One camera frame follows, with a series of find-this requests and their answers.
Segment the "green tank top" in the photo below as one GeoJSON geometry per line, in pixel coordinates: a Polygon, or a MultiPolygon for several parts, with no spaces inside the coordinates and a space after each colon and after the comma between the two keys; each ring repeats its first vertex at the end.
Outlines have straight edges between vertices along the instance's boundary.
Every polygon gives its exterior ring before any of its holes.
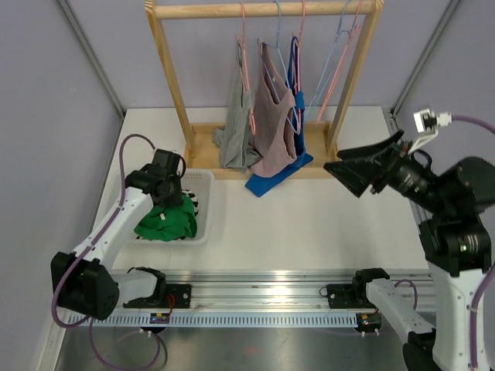
{"type": "Polygon", "coordinates": [[[182,194],[183,204],[173,208],[154,206],[138,223],[134,232],[139,239],[170,242],[194,238],[197,220],[189,197],[182,194]]]}

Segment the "blue tank top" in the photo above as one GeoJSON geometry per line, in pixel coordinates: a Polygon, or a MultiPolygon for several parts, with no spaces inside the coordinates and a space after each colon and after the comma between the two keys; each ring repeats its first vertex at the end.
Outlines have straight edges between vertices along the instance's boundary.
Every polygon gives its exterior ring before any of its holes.
{"type": "Polygon", "coordinates": [[[313,156],[306,151],[306,144],[304,139],[304,123],[305,123],[305,111],[304,111],[304,122],[302,125],[302,130],[300,134],[294,134],[295,150],[297,154],[297,159],[286,168],[281,170],[278,174],[272,176],[271,178],[262,178],[255,175],[252,171],[252,176],[247,181],[245,187],[251,191],[255,196],[261,197],[267,192],[272,190],[274,187],[278,186],[280,183],[284,182],[287,178],[294,175],[298,170],[308,165],[313,161],[313,156]]]}

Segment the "mauve tank top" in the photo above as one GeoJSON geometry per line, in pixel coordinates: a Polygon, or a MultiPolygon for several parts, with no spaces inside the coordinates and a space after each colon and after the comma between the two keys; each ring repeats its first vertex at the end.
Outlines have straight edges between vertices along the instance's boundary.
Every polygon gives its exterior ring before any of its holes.
{"type": "Polygon", "coordinates": [[[271,178],[296,159],[292,108],[295,98],[271,61],[270,50],[260,43],[258,89],[254,98],[256,132],[251,145],[261,159],[251,171],[262,178],[271,178]]]}

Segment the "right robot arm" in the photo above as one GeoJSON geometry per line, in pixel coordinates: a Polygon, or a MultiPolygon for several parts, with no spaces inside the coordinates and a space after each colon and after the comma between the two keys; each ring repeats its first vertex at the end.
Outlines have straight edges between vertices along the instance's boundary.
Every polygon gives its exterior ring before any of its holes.
{"type": "Polygon", "coordinates": [[[372,304],[394,329],[410,370],[488,370],[482,298],[494,277],[492,243],[481,214],[494,204],[494,167],[466,157],[442,174],[401,131],[374,145],[339,151],[325,170],[355,196],[391,188],[425,209],[419,239],[434,282],[436,322],[399,296],[380,268],[357,271],[351,297],[372,304]]]}

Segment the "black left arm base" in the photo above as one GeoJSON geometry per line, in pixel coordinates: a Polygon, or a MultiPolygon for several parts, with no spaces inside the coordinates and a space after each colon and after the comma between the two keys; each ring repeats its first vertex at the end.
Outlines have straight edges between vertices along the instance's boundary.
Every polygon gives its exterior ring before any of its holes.
{"type": "Polygon", "coordinates": [[[166,274],[150,267],[129,268],[120,288],[124,308],[190,308],[191,284],[171,284],[166,274]]]}

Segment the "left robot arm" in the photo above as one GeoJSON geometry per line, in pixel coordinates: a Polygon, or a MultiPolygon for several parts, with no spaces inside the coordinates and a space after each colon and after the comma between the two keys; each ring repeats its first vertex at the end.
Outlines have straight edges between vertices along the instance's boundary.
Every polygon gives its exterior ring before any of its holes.
{"type": "Polygon", "coordinates": [[[57,253],[50,263],[53,286],[51,314],[61,327],[58,308],[104,320],[120,305],[157,308],[167,298],[166,276],[155,269],[135,267],[114,279],[117,255],[134,236],[139,222],[156,206],[182,204],[184,158],[158,149],[150,163],[121,174],[121,193],[90,235],[71,252],[57,253]]]}

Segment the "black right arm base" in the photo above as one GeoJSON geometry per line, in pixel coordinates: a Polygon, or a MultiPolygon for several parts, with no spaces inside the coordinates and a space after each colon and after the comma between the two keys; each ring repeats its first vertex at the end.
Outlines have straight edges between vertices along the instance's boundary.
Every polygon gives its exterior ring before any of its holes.
{"type": "Polygon", "coordinates": [[[328,284],[326,298],[331,309],[375,309],[366,296],[366,285],[390,275],[379,267],[358,270],[347,284],[328,284]]]}

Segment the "grey tank top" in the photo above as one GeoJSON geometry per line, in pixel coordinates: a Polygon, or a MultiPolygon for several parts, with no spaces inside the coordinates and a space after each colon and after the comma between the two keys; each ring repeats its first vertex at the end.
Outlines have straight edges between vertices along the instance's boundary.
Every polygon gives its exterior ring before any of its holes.
{"type": "Polygon", "coordinates": [[[219,165],[245,173],[261,159],[250,144],[253,136],[254,98],[247,74],[244,48],[236,41],[234,72],[230,79],[227,117],[224,128],[213,130],[212,142],[219,148],[219,165]]]}

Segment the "translucent white plastic basket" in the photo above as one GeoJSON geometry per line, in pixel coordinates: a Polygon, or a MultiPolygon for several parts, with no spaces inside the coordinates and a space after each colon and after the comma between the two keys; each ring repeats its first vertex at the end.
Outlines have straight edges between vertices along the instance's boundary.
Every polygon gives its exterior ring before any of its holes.
{"type": "Polygon", "coordinates": [[[188,168],[181,178],[181,187],[196,193],[200,204],[197,220],[197,234],[194,238],[162,242],[157,240],[139,239],[134,228],[155,206],[152,200],[153,186],[161,178],[173,175],[166,170],[160,170],[152,165],[134,170],[125,179],[125,196],[119,197],[111,211],[117,213],[111,222],[108,234],[112,241],[123,243],[126,240],[142,245],[158,243],[161,245],[194,246],[205,243],[210,234],[213,222],[214,176],[209,170],[188,168]]]}

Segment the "aluminium frame post right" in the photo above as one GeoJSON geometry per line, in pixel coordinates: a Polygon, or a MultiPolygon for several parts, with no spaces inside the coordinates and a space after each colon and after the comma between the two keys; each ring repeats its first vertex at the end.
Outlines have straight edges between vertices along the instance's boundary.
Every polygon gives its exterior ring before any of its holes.
{"type": "Polygon", "coordinates": [[[401,88],[398,98],[395,100],[390,108],[391,116],[394,119],[398,118],[398,115],[403,108],[405,101],[408,99],[409,95],[417,85],[417,82],[422,75],[422,71],[424,70],[424,68],[427,67],[429,60],[435,52],[435,48],[442,40],[444,34],[446,33],[446,30],[449,27],[449,24],[455,17],[462,4],[462,0],[449,0],[447,2],[439,20],[435,25],[435,28],[430,34],[424,48],[422,49],[419,58],[417,59],[415,65],[409,73],[405,85],[401,88]]]}

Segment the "aluminium frame post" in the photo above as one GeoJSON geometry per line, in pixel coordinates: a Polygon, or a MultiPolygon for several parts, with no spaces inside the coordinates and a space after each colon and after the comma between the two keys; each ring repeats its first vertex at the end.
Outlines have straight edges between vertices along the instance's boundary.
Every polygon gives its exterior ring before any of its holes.
{"type": "Polygon", "coordinates": [[[435,25],[435,28],[430,34],[424,48],[422,49],[419,58],[417,59],[415,65],[409,73],[405,85],[401,88],[398,98],[395,100],[390,108],[391,116],[394,119],[398,118],[398,115],[403,108],[405,101],[408,99],[409,95],[417,85],[417,82],[422,75],[422,71],[424,70],[424,68],[427,67],[429,60],[435,52],[435,48],[442,40],[444,34],[446,33],[446,30],[449,27],[449,24],[455,17],[462,4],[462,0],[449,0],[447,2],[439,20],[435,25]]]}
{"type": "Polygon", "coordinates": [[[95,53],[94,48],[84,31],[84,28],[80,24],[80,20],[78,19],[76,12],[73,10],[70,2],[67,0],[56,0],[55,5],[61,11],[63,17],[66,19],[71,32],[75,36],[83,54],[87,59],[87,62],[90,64],[91,69],[94,71],[117,116],[119,116],[121,121],[123,121],[125,119],[126,110],[124,109],[121,100],[115,92],[103,66],[101,65],[101,62],[98,59],[97,54],[95,53]]]}

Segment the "aluminium mounting rail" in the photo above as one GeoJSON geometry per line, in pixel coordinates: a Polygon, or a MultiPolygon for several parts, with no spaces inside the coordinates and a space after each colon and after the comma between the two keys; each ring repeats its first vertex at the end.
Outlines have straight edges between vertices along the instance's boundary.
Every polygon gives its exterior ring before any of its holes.
{"type": "MultiPolygon", "coordinates": [[[[116,311],[173,311],[198,312],[250,312],[250,311],[311,311],[329,309],[326,298],[328,284],[350,283],[355,272],[350,271],[272,271],[272,272],[164,272],[171,284],[191,284],[190,308],[124,308],[116,311]]],[[[127,272],[111,274],[119,279],[127,272]]],[[[418,285],[420,296],[430,298],[432,279],[425,271],[387,272],[390,279],[400,286],[399,291],[407,299],[412,299],[413,289],[405,289],[406,284],[418,285]]]]}

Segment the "aluminium frame post left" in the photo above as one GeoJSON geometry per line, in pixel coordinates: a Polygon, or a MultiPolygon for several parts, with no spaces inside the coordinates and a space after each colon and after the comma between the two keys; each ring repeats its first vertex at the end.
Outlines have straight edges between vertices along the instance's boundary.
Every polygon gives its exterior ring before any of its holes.
{"type": "Polygon", "coordinates": [[[91,69],[94,71],[117,116],[119,116],[121,121],[123,121],[125,119],[126,110],[124,109],[121,100],[115,92],[103,66],[101,65],[101,62],[98,59],[97,54],[95,53],[94,48],[84,31],[84,28],[80,24],[80,20],[78,19],[76,12],[73,10],[70,2],[67,0],[56,0],[55,5],[61,11],[63,17],[66,19],[71,32],[75,36],[83,54],[87,59],[87,62],[90,64],[91,69]]]}

